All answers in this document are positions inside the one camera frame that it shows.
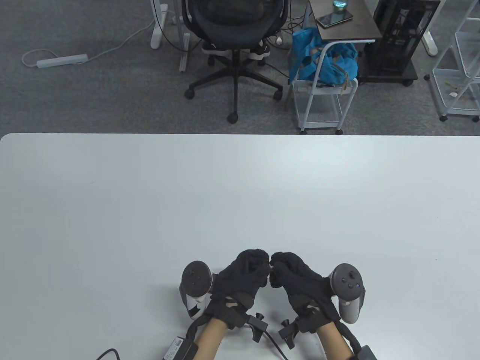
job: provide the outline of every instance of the blue bag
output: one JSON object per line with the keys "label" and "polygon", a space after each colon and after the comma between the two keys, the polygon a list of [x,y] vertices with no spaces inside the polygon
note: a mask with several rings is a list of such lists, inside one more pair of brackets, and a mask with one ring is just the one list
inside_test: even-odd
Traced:
{"label": "blue bag", "polygon": [[[290,68],[290,81],[313,81],[322,49],[328,44],[322,41],[317,27],[307,27],[293,34],[292,51],[296,61]],[[358,75],[358,52],[353,44],[335,44],[325,55],[318,81],[326,85],[346,86]]]}

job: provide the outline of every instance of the glass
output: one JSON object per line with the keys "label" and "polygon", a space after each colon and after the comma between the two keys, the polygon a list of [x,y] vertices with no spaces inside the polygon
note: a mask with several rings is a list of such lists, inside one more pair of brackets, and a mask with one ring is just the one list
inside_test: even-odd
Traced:
{"label": "glass", "polygon": [[345,10],[348,5],[348,0],[333,0],[333,6],[335,10]]}

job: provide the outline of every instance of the black clip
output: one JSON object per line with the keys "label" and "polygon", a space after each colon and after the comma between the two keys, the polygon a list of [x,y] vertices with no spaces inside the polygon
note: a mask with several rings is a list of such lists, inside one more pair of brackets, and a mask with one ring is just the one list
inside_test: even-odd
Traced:
{"label": "black clip", "polygon": [[263,318],[264,316],[259,312],[255,314],[255,316],[253,315],[248,316],[247,324],[252,329],[252,333],[253,333],[252,340],[255,341],[256,343],[260,342],[260,339],[262,338],[263,333],[267,330],[268,324],[262,321]]}
{"label": "black clip", "polygon": [[282,321],[282,326],[283,329],[281,329],[278,334],[282,339],[285,340],[287,343],[287,346],[290,350],[292,350],[295,347],[295,344],[293,343],[293,339],[295,339],[295,336],[299,333],[299,328],[297,325],[297,319],[295,319],[294,322],[290,324],[290,321],[288,319]]}

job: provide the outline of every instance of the smartphone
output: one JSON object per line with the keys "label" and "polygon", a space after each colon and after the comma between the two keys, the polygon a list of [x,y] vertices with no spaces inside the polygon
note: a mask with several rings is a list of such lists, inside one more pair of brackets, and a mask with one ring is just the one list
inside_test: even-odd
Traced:
{"label": "smartphone", "polygon": [[321,27],[326,29],[333,25],[337,25],[351,19],[353,19],[353,15],[347,10],[342,10],[335,11],[325,16],[317,17],[315,20],[320,24]]}

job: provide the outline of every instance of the label on adapter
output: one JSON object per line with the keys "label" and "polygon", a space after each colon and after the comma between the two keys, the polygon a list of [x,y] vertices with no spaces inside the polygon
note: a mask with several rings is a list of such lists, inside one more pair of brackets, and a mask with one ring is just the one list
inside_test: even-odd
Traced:
{"label": "label on adapter", "polygon": [[165,360],[173,360],[173,358],[177,354],[177,351],[179,351],[179,348],[180,348],[180,345],[182,344],[182,342],[183,342],[183,339],[181,337],[177,336],[172,341],[172,345],[170,345],[170,347],[167,350],[167,353],[165,354],[165,356],[163,358]]}

